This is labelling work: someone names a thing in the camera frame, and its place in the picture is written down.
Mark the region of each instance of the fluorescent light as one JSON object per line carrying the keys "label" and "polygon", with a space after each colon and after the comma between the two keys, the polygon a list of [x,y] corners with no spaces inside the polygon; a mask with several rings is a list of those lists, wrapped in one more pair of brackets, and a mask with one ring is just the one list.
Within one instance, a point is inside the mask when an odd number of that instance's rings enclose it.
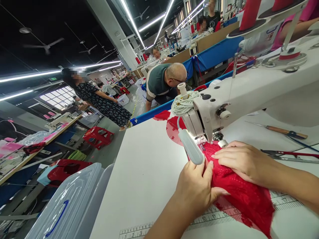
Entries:
{"label": "fluorescent light", "polygon": [[60,72],[61,70],[57,70],[57,71],[49,71],[49,72],[43,72],[43,73],[38,73],[33,75],[24,75],[24,76],[18,76],[13,78],[7,78],[7,79],[0,80],[0,83],[12,81],[12,80],[20,80],[20,79],[26,79],[26,78],[36,77],[36,76],[42,76],[42,75],[50,75],[50,74],[55,74]]}
{"label": "fluorescent light", "polygon": [[163,17],[165,17],[165,13],[161,16],[159,16],[158,18],[156,18],[154,21],[150,22],[149,24],[147,24],[145,27],[139,29],[139,32],[144,31],[146,28],[150,27],[151,25],[157,23],[159,20],[161,20]]}
{"label": "fluorescent light", "polygon": [[164,26],[165,20],[166,20],[167,16],[169,15],[169,11],[170,11],[170,9],[172,8],[173,2],[174,2],[174,0],[170,0],[170,4],[169,4],[168,9],[167,9],[167,11],[166,11],[166,15],[165,15],[165,17],[164,17],[164,19],[163,19],[163,21],[162,21],[162,24],[160,25],[160,29],[159,29],[159,32],[158,32],[156,38],[155,38],[154,44],[156,43],[157,38],[159,37],[160,31],[162,30],[162,28],[163,28],[163,26]]}
{"label": "fluorescent light", "polygon": [[145,48],[145,50],[147,50],[147,49],[151,48],[152,46],[154,46],[154,44],[153,44],[153,45],[151,45],[151,46],[149,46],[149,47],[147,47],[147,48]]}
{"label": "fluorescent light", "polygon": [[29,91],[25,91],[25,92],[22,92],[22,93],[15,94],[15,95],[11,95],[11,96],[7,96],[7,97],[4,97],[4,98],[0,98],[0,101],[4,101],[4,100],[11,99],[11,98],[14,98],[14,97],[17,97],[17,96],[20,96],[20,95],[24,95],[24,94],[30,93],[32,91],[33,90],[29,90]]}
{"label": "fluorescent light", "polygon": [[104,70],[108,70],[108,69],[111,69],[111,68],[114,68],[114,67],[117,67],[117,66],[120,66],[121,64],[119,64],[119,65],[116,65],[116,66],[110,66],[110,67],[108,67],[108,68],[104,68],[104,69],[101,69],[101,70],[99,70],[99,71],[104,71]]}
{"label": "fluorescent light", "polygon": [[112,64],[112,63],[119,63],[121,61],[110,61],[110,62],[103,62],[103,63],[100,63],[100,64],[95,64],[95,65],[88,65],[88,66],[81,66],[81,67],[77,67],[75,69],[86,69],[86,68],[89,68],[89,67],[94,67],[94,66],[100,66],[100,65],[106,65],[106,64]]}
{"label": "fluorescent light", "polygon": [[125,3],[125,0],[120,0],[120,1],[121,1],[122,5],[123,5],[125,11],[126,11],[126,14],[128,15],[128,17],[129,17],[129,19],[130,19],[130,21],[131,21],[131,23],[132,23],[132,25],[133,25],[133,28],[134,28],[134,30],[135,30],[136,35],[139,37],[139,39],[140,39],[140,41],[141,41],[141,44],[143,45],[143,48],[145,48],[144,43],[143,43],[143,41],[142,41],[142,38],[141,38],[141,36],[140,36],[140,34],[139,34],[139,31],[137,30],[137,27],[136,27],[136,25],[135,25],[135,22],[134,22],[134,20],[133,20],[133,18],[132,18],[132,15],[131,15],[131,13],[130,13],[130,11],[129,11],[129,9],[128,9],[126,3]]}
{"label": "fluorescent light", "polygon": [[188,14],[188,16],[177,26],[177,28],[172,32],[172,34],[174,34],[175,32],[177,32],[178,29],[179,29],[179,27],[186,21],[186,19],[189,18],[204,2],[205,2],[205,0],[202,0],[202,1],[200,2],[200,4],[198,4],[197,7],[195,7],[194,10],[191,11],[191,13]]}
{"label": "fluorescent light", "polygon": [[[190,22],[194,17],[196,17],[204,8],[202,7],[201,9],[198,10],[198,12],[192,16],[188,21]],[[175,29],[174,32],[172,32],[172,34],[174,34],[175,32],[178,32],[180,29],[182,29],[187,23],[185,23],[183,26],[181,26],[179,29]]]}

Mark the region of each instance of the white table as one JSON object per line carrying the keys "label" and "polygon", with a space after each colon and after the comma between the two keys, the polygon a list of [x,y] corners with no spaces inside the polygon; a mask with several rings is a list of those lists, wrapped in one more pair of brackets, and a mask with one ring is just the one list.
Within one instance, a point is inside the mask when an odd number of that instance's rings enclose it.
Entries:
{"label": "white table", "polygon": [[[272,119],[264,112],[244,116],[224,130],[230,142],[240,140],[264,150],[293,151],[301,147],[284,135],[244,122],[252,121],[309,135],[305,143],[319,143],[319,126],[292,127]],[[107,186],[90,239],[142,238],[135,233],[120,236],[125,228],[154,222],[176,188],[179,174],[187,162],[183,147],[167,136],[166,121],[150,119],[127,130]],[[319,176],[319,165],[282,162]],[[303,206],[276,211],[272,228],[280,239],[316,238],[319,219]],[[236,221],[208,226],[184,233],[183,238],[266,238],[261,232]]]}

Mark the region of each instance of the screwdriver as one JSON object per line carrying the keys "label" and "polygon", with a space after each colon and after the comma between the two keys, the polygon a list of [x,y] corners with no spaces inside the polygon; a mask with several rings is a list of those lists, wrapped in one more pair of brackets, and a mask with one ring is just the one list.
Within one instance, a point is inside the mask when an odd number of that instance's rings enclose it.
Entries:
{"label": "screwdriver", "polygon": [[281,129],[281,128],[277,128],[277,127],[273,127],[273,126],[269,126],[269,125],[262,125],[262,124],[257,124],[257,123],[253,123],[253,122],[249,122],[249,121],[245,121],[247,123],[251,123],[251,124],[255,124],[255,125],[259,125],[262,127],[265,127],[268,130],[272,130],[281,134],[285,134],[287,136],[291,136],[297,139],[306,139],[308,138],[307,135],[305,134],[300,134],[300,133],[296,133],[295,131],[289,131],[289,130],[285,130],[285,129]]}

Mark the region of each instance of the pink top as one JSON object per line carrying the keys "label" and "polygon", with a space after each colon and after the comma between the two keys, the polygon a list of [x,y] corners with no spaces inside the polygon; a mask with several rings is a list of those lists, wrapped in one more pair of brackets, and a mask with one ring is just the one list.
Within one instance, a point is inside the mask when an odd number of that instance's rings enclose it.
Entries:
{"label": "pink top", "polygon": [[[293,20],[294,16],[295,15],[291,15],[290,17],[285,19],[285,21],[283,22],[283,25],[281,26],[281,28],[276,36],[275,42],[274,42],[271,50],[276,50],[282,46],[282,43],[279,40],[279,35],[280,35],[283,27],[285,26],[285,24],[287,22],[291,22]],[[302,22],[306,22],[306,21],[315,19],[317,17],[319,17],[319,0],[309,0],[307,6],[302,11],[302,14],[301,14],[299,20]]]}

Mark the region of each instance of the hand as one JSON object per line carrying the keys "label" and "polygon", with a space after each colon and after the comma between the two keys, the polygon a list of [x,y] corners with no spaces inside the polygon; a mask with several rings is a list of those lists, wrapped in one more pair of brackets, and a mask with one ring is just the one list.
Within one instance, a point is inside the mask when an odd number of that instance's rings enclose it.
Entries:
{"label": "hand", "polygon": [[233,141],[212,155],[220,165],[232,168],[245,181],[273,189],[276,177],[286,166],[251,145]]}
{"label": "hand", "polygon": [[212,188],[213,161],[195,165],[189,161],[179,175],[176,191],[172,196],[175,205],[189,216],[190,222],[201,216],[220,195],[230,195],[225,189]]}

